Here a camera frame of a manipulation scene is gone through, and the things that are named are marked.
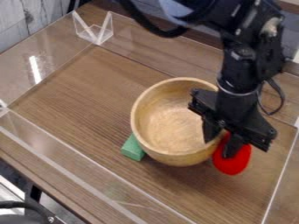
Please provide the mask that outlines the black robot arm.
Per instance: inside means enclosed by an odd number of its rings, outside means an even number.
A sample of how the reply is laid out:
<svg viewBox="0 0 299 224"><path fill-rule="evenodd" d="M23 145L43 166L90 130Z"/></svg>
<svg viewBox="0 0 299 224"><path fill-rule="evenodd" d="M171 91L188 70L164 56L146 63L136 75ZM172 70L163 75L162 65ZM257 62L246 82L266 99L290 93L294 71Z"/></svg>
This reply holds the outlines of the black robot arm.
<svg viewBox="0 0 299 224"><path fill-rule="evenodd" d="M230 137L222 156L234 158L246 144L267 151L277 129L267 122L261 92L270 85L282 95L274 77L282 73L286 56L286 19L275 0L160 0L163 13L176 26L162 29L151 22L132 0L119 0L131 18L163 38L182 36L194 26L219 32L223 65L218 91L195 88L188 109L202 116L205 140L226 130Z"/></svg>

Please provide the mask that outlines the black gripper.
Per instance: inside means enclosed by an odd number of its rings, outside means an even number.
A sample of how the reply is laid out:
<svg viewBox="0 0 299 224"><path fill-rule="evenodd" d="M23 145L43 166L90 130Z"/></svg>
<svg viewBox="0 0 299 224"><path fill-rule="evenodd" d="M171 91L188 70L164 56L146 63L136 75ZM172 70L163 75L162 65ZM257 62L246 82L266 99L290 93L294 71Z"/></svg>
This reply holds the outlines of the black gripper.
<svg viewBox="0 0 299 224"><path fill-rule="evenodd" d="M222 152L225 159L247 154L249 144L269 151L277 138L277 129L258 109L261 88L258 85L246 93L234 93L222 85L218 91L199 87L191 89L188 110L202 117L205 143L214 140L223 130L229 131Z"/></svg>

